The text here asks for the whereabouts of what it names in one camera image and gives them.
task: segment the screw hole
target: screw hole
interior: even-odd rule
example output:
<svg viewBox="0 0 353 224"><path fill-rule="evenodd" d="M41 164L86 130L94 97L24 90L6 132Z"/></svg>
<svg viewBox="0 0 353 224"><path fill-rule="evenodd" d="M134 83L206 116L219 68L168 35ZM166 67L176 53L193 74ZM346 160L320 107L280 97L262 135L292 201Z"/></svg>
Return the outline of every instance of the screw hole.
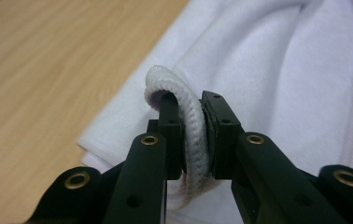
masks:
<svg viewBox="0 0 353 224"><path fill-rule="evenodd" d="M293 197L293 200L297 204L299 204L300 206L303 206L303 207L309 207L313 204L311 199L309 199L307 196L305 196L304 194L301 194L301 193L296 194L295 197Z"/></svg>
<svg viewBox="0 0 353 224"><path fill-rule="evenodd" d="M353 187L353 173L346 170L336 170L333 172L333 176L340 183Z"/></svg>
<svg viewBox="0 0 353 224"><path fill-rule="evenodd" d="M252 134L247 137L247 141L252 144L260 145L264 143L264 138L258 135Z"/></svg>
<svg viewBox="0 0 353 224"><path fill-rule="evenodd" d="M151 146L156 144L159 141L159 139L156 136L145 136L141 138L141 143L147 146Z"/></svg>
<svg viewBox="0 0 353 224"><path fill-rule="evenodd" d="M141 204L143 203L141 197L139 197L138 195L130 195L128 198L127 198L127 201L126 201L127 205L131 208L137 208L139 206L141 206Z"/></svg>
<svg viewBox="0 0 353 224"><path fill-rule="evenodd" d="M87 172L79 172L70 175L64 182L67 189L80 189L90 181L90 175Z"/></svg>

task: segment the wood grain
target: wood grain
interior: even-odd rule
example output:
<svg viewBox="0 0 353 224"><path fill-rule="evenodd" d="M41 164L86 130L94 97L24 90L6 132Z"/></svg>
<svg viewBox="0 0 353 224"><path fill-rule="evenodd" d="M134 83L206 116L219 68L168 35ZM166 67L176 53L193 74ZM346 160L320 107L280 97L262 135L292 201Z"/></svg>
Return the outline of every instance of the wood grain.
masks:
<svg viewBox="0 0 353 224"><path fill-rule="evenodd" d="M76 140L186 2L0 1L0 223L80 165Z"/></svg>

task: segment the white fabric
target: white fabric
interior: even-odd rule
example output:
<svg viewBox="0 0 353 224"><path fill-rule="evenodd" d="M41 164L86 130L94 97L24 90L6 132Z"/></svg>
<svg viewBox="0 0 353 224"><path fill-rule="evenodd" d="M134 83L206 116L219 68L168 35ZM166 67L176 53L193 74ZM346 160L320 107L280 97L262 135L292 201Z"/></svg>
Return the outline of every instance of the white fabric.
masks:
<svg viewBox="0 0 353 224"><path fill-rule="evenodd" d="M78 140L83 162L103 171L118 164L157 118L143 99L154 64L197 96L221 94L246 131L270 136L299 168L316 175L327 164L353 167L353 0L189 2ZM168 216L242 222L227 181Z"/></svg>

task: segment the brass insert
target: brass insert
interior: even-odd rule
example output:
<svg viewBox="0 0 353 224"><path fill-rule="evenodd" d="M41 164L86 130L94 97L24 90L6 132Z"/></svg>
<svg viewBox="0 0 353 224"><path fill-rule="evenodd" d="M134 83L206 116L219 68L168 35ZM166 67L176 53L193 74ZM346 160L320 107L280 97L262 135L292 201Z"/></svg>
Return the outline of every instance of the brass insert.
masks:
<svg viewBox="0 0 353 224"><path fill-rule="evenodd" d="M353 173L346 170L336 170L333 172L333 176L341 183L353 187Z"/></svg>
<svg viewBox="0 0 353 224"><path fill-rule="evenodd" d="M66 180L65 180L65 187L67 189L80 189L84 187L87 183L90 181L90 175L87 174L87 172L79 172L79 173L74 173L73 175L70 175Z"/></svg>
<svg viewBox="0 0 353 224"><path fill-rule="evenodd" d="M264 138L256 134L249 135L247 141L252 144L261 145L264 143Z"/></svg>
<svg viewBox="0 0 353 224"><path fill-rule="evenodd" d="M159 142L159 139L153 135L148 135L141 138L141 143L147 146L155 145L157 142Z"/></svg>

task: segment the wooden surface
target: wooden surface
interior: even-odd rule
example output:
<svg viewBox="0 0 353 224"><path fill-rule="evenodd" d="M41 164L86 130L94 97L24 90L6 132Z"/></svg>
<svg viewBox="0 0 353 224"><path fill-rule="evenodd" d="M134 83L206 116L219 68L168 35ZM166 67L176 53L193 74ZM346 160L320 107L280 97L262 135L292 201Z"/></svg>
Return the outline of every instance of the wooden surface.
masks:
<svg viewBox="0 0 353 224"><path fill-rule="evenodd" d="M0 1L0 223L80 165L76 140L185 4Z"/></svg>

